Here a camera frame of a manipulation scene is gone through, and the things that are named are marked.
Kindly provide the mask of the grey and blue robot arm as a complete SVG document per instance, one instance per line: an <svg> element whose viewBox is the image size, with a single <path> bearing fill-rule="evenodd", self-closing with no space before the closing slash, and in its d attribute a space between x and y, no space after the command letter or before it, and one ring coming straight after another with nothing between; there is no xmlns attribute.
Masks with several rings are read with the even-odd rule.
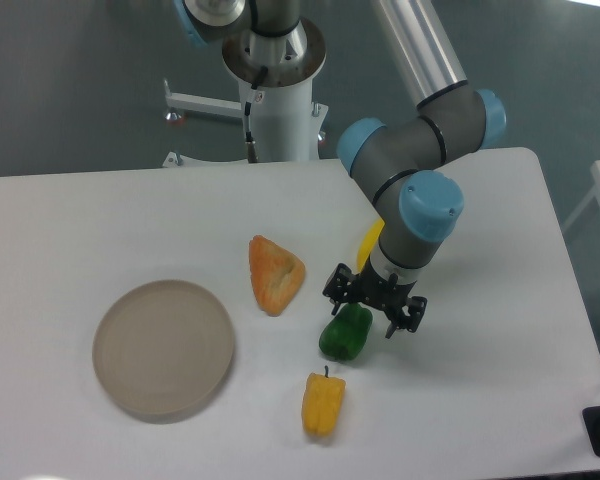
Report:
<svg viewBox="0 0 600 480"><path fill-rule="evenodd" d="M464 206L440 169L496 141L506 113L493 92L469 85L430 2L377 1L373 8L417 117L395 129L365 118L341 135L338 158L383 227L360 272L337 266L323 293L335 307L361 303L382 311L391 331L413 332L427 301L412 288ZM326 109L313 101L312 82L326 46L299 3L178 1L175 11L192 44L221 42L240 98L167 93L167 104L239 119L251 164L316 159Z"/></svg>

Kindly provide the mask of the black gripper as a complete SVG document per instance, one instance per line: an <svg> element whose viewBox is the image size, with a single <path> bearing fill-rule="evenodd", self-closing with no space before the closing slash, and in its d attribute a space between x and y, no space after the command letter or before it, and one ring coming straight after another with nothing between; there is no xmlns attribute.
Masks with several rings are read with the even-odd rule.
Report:
<svg viewBox="0 0 600 480"><path fill-rule="evenodd" d="M425 315L428 300L423 296L409 297L417 282L412 271L407 276L397 270L380 273L370 259L357 275L344 263L339 263L329 276L322 295L332 304L331 314L336 315L342 305L362 303L383 311L390 324L385 338L396 331L415 333Z"/></svg>

